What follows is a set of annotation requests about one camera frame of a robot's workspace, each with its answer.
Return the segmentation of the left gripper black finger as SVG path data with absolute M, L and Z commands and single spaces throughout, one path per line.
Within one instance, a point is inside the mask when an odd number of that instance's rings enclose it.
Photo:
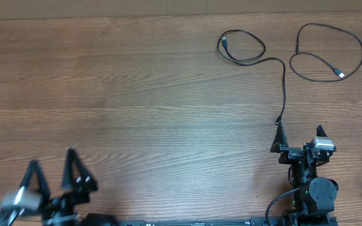
M 90 193 L 98 190 L 96 179 L 84 166 L 76 149 L 73 147 L 68 148 L 67 150 L 61 189 L 72 190 L 79 193 Z
M 38 188 L 35 191 L 41 195 L 43 201 L 49 201 L 51 193 L 47 183 L 47 179 L 45 178 L 41 164 L 36 160 L 31 160 L 29 162 L 29 165 L 26 169 L 23 179 L 21 180 L 21 183 L 19 184 L 19 187 L 29 188 L 33 175 L 36 176 L 36 181 L 38 185 Z

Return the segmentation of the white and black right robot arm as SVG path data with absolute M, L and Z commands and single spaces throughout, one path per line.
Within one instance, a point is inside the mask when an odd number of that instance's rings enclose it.
M 322 126 L 317 126 L 316 136 L 304 143 L 301 148 L 288 145 L 281 122 L 277 123 L 275 139 L 270 151 L 280 155 L 278 162 L 286 164 L 288 181 L 292 190 L 279 195 L 266 208 L 267 225 L 337 225 L 337 220 L 329 214 L 334 211 L 339 186 L 336 181 L 320 177 L 317 167 L 329 162 L 337 148 L 327 137 Z M 282 198 L 292 195 L 293 210 L 272 220 L 269 216 L 271 207 Z

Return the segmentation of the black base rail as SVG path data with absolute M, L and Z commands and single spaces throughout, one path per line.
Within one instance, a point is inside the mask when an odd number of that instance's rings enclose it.
M 176 221 L 156 221 L 145 220 L 118 220 L 114 215 L 89 213 L 77 225 L 80 226 L 282 226 L 282 225 L 332 225 L 338 226 L 335 217 L 326 219 L 308 218 L 301 219 L 301 222 L 290 223 L 283 217 L 269 217 L 268 222 L 265 217 L 251 217 L 249 219 L 237 220 L 176 220 Z

